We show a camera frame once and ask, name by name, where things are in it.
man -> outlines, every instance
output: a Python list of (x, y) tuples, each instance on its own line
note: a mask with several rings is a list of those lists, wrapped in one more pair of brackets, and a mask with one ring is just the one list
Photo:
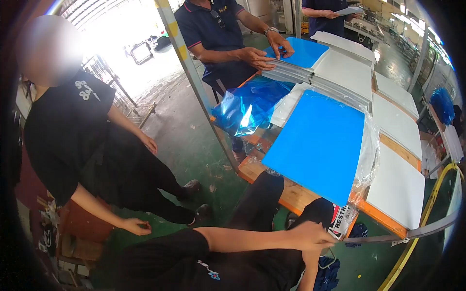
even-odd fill
[[(276, 28), (252, 16), (235, 0), (185, 0), (175, 18), (187, 48), (206, 68), (202, 80), (222, 95), (225, 89), (237, 88), (258, 70), (275, 68), (267, 63), (273, 58), (267, 58), (265, 52), (244, 46), (237, 20), (265, 34), (277, 59), (295, 52)], [(246, 157), (243, 142), (231, 138), (233, 154), (241, 162)]]
[(301, 7), (302, 13), (309, 16), (309, 36), (316, 31), (324, 31), (343, 37), (345, 19), (358, 18), (356, 14), (344, 17), (335, 13), (348, 7), (346, 0), (303, 0)]
[(319, 198), (289, 230), (272, 231), (284, 188), (266, 172), (247, 188), (228, 228), (184, 229), (125, 249), (117, 264), (117, 291), (313, 290), (321, 250), (335, 239), (325, 230), (333, 204)]

blue plastic sheet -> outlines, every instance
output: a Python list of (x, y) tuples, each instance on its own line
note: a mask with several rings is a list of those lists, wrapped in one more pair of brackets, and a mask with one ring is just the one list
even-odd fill
[(262, 164), (342, 207), (353, 186), (364, 113), (304, 91)]
[(451, 124), (455, 117), (453, 102), (445, 88), (436, 89), (431, 96), (430, 104), (443, 124)]
[[(328, 46), (323, 44), (291, 36), (287, 40), (295, 50), (295, 53), (289, 58), (282, 57), (280, 60), (302, 68), (312, 67), (322, 54), (329, 49)], [(274, 50), (271, 47), (266, 48), (264, 51), (267, 53), (267, 57), (275, 57)]]
[(226, 91), (220, 104), (212, 109), (215, 123), (230, 135), (251, 135), (261, 126), (268, 128), (275, 104), (294, 84), (255, 76), (242, 87)]

polo shirt collar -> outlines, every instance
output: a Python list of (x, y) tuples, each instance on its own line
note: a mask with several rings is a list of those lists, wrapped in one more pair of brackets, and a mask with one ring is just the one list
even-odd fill
[(204, 7), (198, 6), (196, 4), (192, 4), (191, 1), (189, 1), (189, 0), (185, 0), (183, 6), (185, 7), (185, 9), (188, 12), (194, 12), (194, 11), (198, 11), (198, 10), (201, 10), (201, 9), (207, 10)]

white print on shirt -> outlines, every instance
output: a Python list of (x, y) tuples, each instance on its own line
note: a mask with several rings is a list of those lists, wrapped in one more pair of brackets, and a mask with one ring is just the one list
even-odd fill
[(88, 100), (89, 99), (89, 95), (92, 93), (94, 94), (94, 96), (97, 98), (98, 101), (100, 101), (100, 98), (99, 96), (97, 96), (97, 94), (87, 85), (86, 81), (76, 81), (75, 82), (75, 85), (78, 89), (81, 89), (82, 86), (84, 85), (84, 87), (87, 89), (85, 91), (81, 91), (79, 92), (79, 95), (84, 99), (84, 100)]
[(217, 272), (214, 272), (214, 271), (210, 270), (210, 269), (209, 269), (209, 265), (207, 265), (206, 263), (204, 263), (204, 262), (201, 261), (201, 260), (198, 260), (198, 264), (203, 265), (203, 266), (207, 269), (207, 271), (209, 271), (208, 274), (210, 275), (210, 278), (220, 281), (220, 276), (219, 276), (219, 274), (218, 274)]

wristwatch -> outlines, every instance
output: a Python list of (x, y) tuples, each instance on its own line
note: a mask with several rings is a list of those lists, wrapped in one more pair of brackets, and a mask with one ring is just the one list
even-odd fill
[(275, 31), (276, 33), (278, 33), (278, 29), (276, 29), (275, 27), (269, 26), (264, 30), (264, 35), (267, 36), (267, 32), (269, 31)]

